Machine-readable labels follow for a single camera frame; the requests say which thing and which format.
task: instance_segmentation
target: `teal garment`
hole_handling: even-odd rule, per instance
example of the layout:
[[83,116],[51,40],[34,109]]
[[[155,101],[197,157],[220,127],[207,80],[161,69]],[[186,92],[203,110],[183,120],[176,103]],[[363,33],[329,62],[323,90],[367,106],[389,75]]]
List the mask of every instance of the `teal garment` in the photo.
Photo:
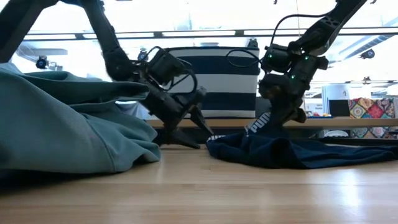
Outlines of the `teal garment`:
[[159,161],[156,130],[115,104],[142,100],[148,91],[138,83],[23,74],[0,64],[0,170],[113,173]]

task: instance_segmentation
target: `navy and white stripes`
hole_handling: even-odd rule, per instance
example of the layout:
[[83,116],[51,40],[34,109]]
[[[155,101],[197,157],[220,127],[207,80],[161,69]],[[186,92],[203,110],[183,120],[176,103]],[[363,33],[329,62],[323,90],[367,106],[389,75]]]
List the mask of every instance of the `navy and white stripes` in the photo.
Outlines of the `navy and white stripes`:
[[[202,106],[206,118],[254,118],[256,115],[258,63],[248,68],[229,64],[226,54],[238,47],[178,47],[169,49],[175,57],[192,64],[198,85],[207,89]],[[259,49],[240,48],[259,55]],[[245,52],[233,52],[230,61],[236,65],[250,65],[256,60]],[[189,92],[193,81],[187,78],[170,90]]]

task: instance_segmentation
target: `wooden surface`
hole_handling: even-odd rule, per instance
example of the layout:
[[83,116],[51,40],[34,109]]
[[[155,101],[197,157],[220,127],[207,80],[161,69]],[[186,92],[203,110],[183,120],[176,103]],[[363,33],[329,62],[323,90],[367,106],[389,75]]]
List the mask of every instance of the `wooden surface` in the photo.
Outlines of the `wooden surface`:
[[123,174],[2,191],[0,223],[396,224],[397,188],[397,162],[268,170],[168,149]]
[[[207,124],[211,128],[241,128],[249,124],[253,119],[207,119]],[[163,126],[160,120],[148,120],[152,127]],[[196,125],[185,119],[178,125],[180,127],[195,127]],[[361,127],[384,127],[398,126],[398,119],[352,119],[352,118],[332,118],[332,119],[307,119],[305,123],[289,121],[285,124],[286,128],[361,128]]]

